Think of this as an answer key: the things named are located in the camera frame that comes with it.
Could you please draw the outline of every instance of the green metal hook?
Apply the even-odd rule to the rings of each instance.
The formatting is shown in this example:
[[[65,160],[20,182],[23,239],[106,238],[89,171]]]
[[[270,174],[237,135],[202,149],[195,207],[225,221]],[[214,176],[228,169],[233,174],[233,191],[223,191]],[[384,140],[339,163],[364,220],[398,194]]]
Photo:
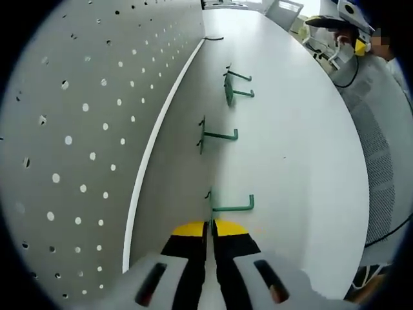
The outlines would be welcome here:
[[[208,192],[205,199],[209,198],[209,204],[212,212],[231,212],[231,211],[249,211],[252,210],[255,206],[254,195],[250,195],[250,203],[247,206],[242,207],[214,207],[214,201],[212,198],[212,189]]]
[[[252,81],[252,76],[242,76],[241,74],[238,74],[238,73],[236,73],[236,72],[234,72],[234,71],[231,71],[231,70],[230,70],[230,67],[231,67],[231,63],[230,63],[229,66],[226,66],[226,67],[225,67],[225,68],[228,69],[228,70],[227,70],[226,74],[224,74],[224,76],[227,75],[227,74],[232,74],[233,76],[237,76],[237,77],[239,77],[239,78],[241,78],[241,79],[245,79],[245,80],[247,80],[247,81],[249,81],[249,82]]]
[[[237,76],[241,79],[245,79],[248,82],[252,81],[252,76],[242,76],[241,74],[235,73],[234,71],[228,70],[226,74],[232,74],[233,76]]]
[[[254,98],[256,96],[253,90],[250,90],[249,93],[248,92],[239,92],[238,90],[233,90],[233,92],[235,94],[244,95],[244,96],[248,96],[248,97],[251,97],[251,98]]]
[[[201,132],[201,139],[197,143],[197,147],[200,146],[199,148],[199,153],[202,155],[202,151],[204,149],[204,139],[205,136],[208,137],[214,137],[214,138],[220,138],[220,139],[226,139],[226,140],[238,140],[238,129],[234,129],[234,135],[233,136],[227,136],[226,134],[214,134],[213,132],[206,132],[205,131],[205,116],[202,119],[202,121],[198,124],[199,126],[202,126],[202,132]]]
[[[234,90],[232,88],[232,79],[231,76],[228,74],[225,74],[225,80],[224,80],[224,88],[225,88],[225,97],[227,99],[227,104],[228,106],[232,105],[232,102],[234,100],[234,94],[239,94],[243,96],[248,96],[248,97],[255,97],[255,93],[253,90],[250,90],[250,92],[240,92],[238,90]]]

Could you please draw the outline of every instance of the black cable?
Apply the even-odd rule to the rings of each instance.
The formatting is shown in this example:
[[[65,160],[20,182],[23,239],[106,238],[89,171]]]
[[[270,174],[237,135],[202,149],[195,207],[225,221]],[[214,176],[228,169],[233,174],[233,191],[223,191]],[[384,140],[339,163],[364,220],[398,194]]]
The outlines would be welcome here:
[[[224,37],[204,37],[204,39],[208,41],[219,41],[224,40]]]
[[[335,84],[334,82],[333,82],[333,84],[334,84],[334,86],[335,87],[339,87],[339,88],[347,88],[347,87],[349,87],[351,84],[353,84],[353,82],[354,82],[354,80],[355,80],[355,78],[356,78],[356,76],[357,76],[357,73],[359,73],[359,58],[358,58],[358,56],[355,56],[356,57],[356,72],[354,73],[354,76],[353,76],[353,78],[351,79],[351,81],[350,81],[350,83],[349,84],[346,84],[346,85],[344,85],[344,86],[341,86],[341,85],[337,85],[337,84]]]
[[[413,216],[413,213],[410,214],[410,215],[408,216],[408,218],[407,218],[403,223],[401,223],[399,226],[397,226],[395,229],[393,229],[392,231],[386,233],[383,237],[378,238],[377,240],[374,240],[373,242],[367,243],[367,244],[364,246],[364,248],[366,249],[367,247],[371,247],[372,245],[374,245],[374,244],[376,244],[376,243],[384,240],[385,238],[391,236],[391,235],[394,234],[396,231],[398,231],[400,228],[402,228],[402,226],[404,226],[404,224],[406,224],[406,223],[412,218],[412,216]]]

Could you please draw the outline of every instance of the pegboard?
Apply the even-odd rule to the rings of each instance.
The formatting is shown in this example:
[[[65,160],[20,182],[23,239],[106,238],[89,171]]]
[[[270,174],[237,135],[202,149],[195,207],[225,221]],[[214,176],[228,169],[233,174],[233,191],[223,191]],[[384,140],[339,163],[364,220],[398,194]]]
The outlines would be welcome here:
[[[102,297],[122,273],[141,159],[203,35],[198,0],[69,0],[23,50],[1,105],[0,198],[59,305]]]

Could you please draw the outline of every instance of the white table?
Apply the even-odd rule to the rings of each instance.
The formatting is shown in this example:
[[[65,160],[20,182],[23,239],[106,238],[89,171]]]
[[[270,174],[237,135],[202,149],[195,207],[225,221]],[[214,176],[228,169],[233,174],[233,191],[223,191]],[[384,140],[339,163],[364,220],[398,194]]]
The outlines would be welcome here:
[[[350,114],[311,55],[265,16],[227,9],[203,16],[206,34],[225,39],[205,42],[166,115],[137,206],[131,262],[160,250],[176,225],[207,220],[202,195],[213,185],[220,205],[246,205],[254,194],[252,212],[219,216],[304,269],[322,295],[343,298],[368,225],[367,171]],[[236,95],[234,108],[222,77],[231,62],[252,76],[234,79],[234,89],[256,94]],[[200,156],[203,115],[207,131],[237,128],[239,139],[207,138]],[[219,291],[213,263],[210,254],[200,309],[211,309]]]

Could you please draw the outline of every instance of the pegboard hole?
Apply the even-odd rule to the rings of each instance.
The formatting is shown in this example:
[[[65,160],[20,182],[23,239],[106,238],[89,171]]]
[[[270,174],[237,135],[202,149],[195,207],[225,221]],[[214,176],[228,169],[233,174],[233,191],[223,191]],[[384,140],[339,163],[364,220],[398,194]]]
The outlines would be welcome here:
[[[58,175],[58,173],[53,173],[52,181],[53,181],[53,183],[59,183],[60,182],[60,175]]]
[[[39,116],[39,125],[43,126],[46,125],[47,119],[46,119],[46,114],[42,114]]]
[[[67,80],[63,80],[61,87],[62,87],[63,90],[68,89],[69,88],[69,82]]]
[[[49,221],[54,221],[54,214],[53,214],[53,212],[51,212],[51,211],[47,212],[46,216],[47,216],[47,219],[48,219]]]
[[[71,145],[72,142],[73,142],[73,139],[72,139],[71,136],[66,136],[66,137],[65,137],[65,144],[66,144],[66,145]]]
[[[26,168],[26,169],[30,167],[30,158],[29,157],[25,157],[23,159],[23,167]]]

